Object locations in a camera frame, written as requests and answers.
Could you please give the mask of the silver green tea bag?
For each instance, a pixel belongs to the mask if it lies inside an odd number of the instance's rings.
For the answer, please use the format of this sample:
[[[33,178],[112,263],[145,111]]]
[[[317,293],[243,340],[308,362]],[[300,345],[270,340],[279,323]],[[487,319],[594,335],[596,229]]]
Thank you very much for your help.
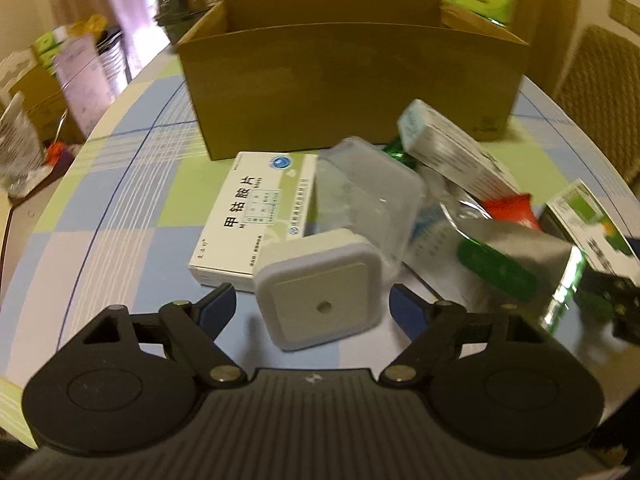
[[[494,220],[457,185],[427,185],[405,264],[436,296],[474,313],[511,311],[552,334],[586,267],[574,244]]]

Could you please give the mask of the white square night light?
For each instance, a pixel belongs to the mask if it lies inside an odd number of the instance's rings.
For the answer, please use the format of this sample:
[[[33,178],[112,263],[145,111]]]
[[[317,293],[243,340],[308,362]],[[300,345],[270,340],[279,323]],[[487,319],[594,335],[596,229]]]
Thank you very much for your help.
[[[381,255],[348,229],[262,248],[253,282],[271,341],[283,351],[356,335],[382,318]]]

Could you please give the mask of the brown cardboard box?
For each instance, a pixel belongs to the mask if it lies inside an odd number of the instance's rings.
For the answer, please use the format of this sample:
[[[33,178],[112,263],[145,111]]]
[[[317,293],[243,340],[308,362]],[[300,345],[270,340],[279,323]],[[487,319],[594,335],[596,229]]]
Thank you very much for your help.
[[[445,0],[224,0],[177,52],[211,159],[388,142],[421,100],[502,136],[528,47]]]

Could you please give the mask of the white crinkled plastic bag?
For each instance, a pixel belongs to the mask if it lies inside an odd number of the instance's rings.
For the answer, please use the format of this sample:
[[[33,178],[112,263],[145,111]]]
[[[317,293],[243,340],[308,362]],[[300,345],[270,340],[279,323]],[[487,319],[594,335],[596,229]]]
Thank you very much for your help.
[[[44,148],[23,110],[24,96],[14,94],[1,117],[1,186],[13,198],[26,196],[42,176]]]

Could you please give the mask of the white ointment box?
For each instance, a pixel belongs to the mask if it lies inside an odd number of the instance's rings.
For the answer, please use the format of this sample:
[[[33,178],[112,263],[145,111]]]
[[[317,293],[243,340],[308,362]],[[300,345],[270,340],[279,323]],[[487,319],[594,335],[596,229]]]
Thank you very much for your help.
[[[418,162],[480,200],[500,200],[521,191],[510,171],[472,136],[421,100],[397,122],[402,148]]]

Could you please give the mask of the red candy packet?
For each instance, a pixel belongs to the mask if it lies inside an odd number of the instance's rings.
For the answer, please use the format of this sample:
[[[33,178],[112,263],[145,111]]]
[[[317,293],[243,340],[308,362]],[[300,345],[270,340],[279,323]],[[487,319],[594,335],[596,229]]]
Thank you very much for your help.
[[[541,230],[532,209],[530,194],[483,200],[482,206],[494,220],[516,223],[536,231]]]

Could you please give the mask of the clear plastic container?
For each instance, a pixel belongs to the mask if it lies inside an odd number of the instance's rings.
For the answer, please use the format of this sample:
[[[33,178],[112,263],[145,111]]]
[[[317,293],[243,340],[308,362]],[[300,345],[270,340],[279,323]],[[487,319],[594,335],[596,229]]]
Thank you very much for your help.
[[[365,237],[388,274],[401,267],[425,197],[415,171],[358,136],[319,155],[317,229],[349,229]]]

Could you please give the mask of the brown cardboard carton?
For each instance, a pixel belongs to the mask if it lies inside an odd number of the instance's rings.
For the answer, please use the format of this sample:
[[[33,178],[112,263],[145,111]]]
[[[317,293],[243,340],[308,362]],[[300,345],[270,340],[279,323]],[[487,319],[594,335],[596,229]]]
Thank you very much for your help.
[[[23,110],[42,144],[49,145],[55,140],[65,144],[86,142],[58,80],[40,65],[24,73],[9,92],[10,96],[17,93],[23,96]]]

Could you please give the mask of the wall power sockets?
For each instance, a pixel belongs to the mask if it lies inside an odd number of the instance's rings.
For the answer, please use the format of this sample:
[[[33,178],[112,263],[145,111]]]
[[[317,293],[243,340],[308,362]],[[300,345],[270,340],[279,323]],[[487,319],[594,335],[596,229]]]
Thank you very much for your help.
[[[608,0],[608,17],[640,35],[639,7],[627,0]]]

